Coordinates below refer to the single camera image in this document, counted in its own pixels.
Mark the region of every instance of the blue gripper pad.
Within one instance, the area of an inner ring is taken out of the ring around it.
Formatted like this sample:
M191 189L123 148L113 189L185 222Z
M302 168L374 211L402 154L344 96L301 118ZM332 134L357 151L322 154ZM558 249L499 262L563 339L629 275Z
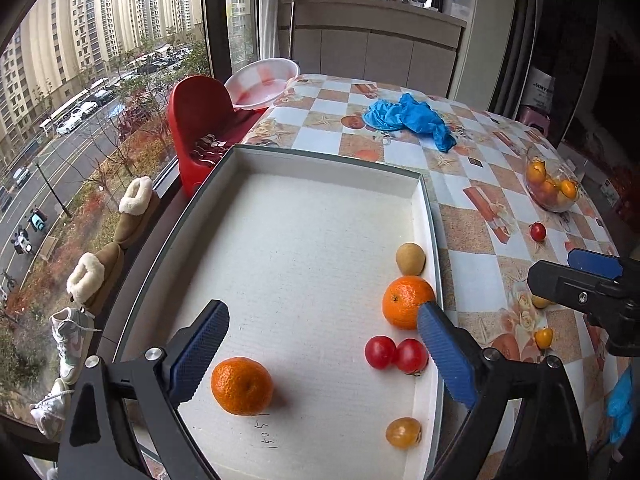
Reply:
M613 280L622 274L622 267L615 256L592 253L584 249L572 249L567 257L572 269L583 270Z
M454 327L433 301L420 306L418 333L436 363L451 397L471 410L478 400L474 368L456 341L454 334L457 330L460 329Z
M169 369L163 375L172 406L193 397L228 329L228 307L211 300L191 326L178 330L169 341L163 364Z

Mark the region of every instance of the white sneaker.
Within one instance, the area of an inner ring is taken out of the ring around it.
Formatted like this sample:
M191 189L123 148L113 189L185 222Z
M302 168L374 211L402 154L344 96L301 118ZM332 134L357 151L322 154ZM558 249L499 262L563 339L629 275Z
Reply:
M94 316L75 307L63 308L51 316L53 339L60 355L60 378L65 384L75 384L89 351L89 343L98 332Z
M49 440L57 442L60 438L72 393L73 390L70 390L62 379L56 379L51 393L37 404L29 406L40 433Z

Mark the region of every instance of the fleece lining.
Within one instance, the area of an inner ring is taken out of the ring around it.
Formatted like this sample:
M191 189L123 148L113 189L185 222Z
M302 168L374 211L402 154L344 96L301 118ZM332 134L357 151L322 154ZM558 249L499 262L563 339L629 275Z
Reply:
M104 282L104 265L95 254L85 253L80 256L78 264L66 280L66 291L74 302L84 304L94 295Z
M148 176L133 179L127 187L127 191L120 200L120 212L133 216L144 214L149 206L151 194L154 192L154 183Z

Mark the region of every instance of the silver bolt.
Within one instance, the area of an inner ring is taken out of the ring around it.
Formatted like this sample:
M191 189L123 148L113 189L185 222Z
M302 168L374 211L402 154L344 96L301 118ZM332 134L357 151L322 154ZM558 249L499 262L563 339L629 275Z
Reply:
M546 358L546 365L550 368L559 368L562 365L562 361L555 355L550 355Z
M147 361L156 361L160 358L161 355L162 350L154 346L153 348L150 348L145 352L145 359Z
M497 361L498 359L500 359L500 356L502 354L500 354L500 351L498 349L488 347L482 350L482 355L487 361Z
M97 355L90 355L85 361L84 366L87 368L94 368L100 362L100 358Z

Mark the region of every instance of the tablecloth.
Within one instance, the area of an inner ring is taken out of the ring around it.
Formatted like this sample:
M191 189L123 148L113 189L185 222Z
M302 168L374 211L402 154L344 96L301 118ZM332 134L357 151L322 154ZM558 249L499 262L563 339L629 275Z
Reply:
M377 99L397 102L404 92L427 101L449 126L457 145L436 150L432 139L409 130L381 132L365 126L362 114ZM606 437L604 399L625 370L626 358L606 353L606 333L582 314L560 305L538 310L531 303L527 271L537 260L566 264L580 247L617 255L584 190L563 214L539 208L523 181L523 154L536 146L558 158L548 141L521 123L442 97L399 86L324 75L292 82L242 142L345 155L419 171L427 185L442 274L443 308L478 343L507 357L538 362L533 333L554 330L551 354L571 381L588 445ZM541 221L546 240L538 244L529 225ZM519 400L508 403L480 478L492 478L507 447ZM446 396L441 447L466 414Z

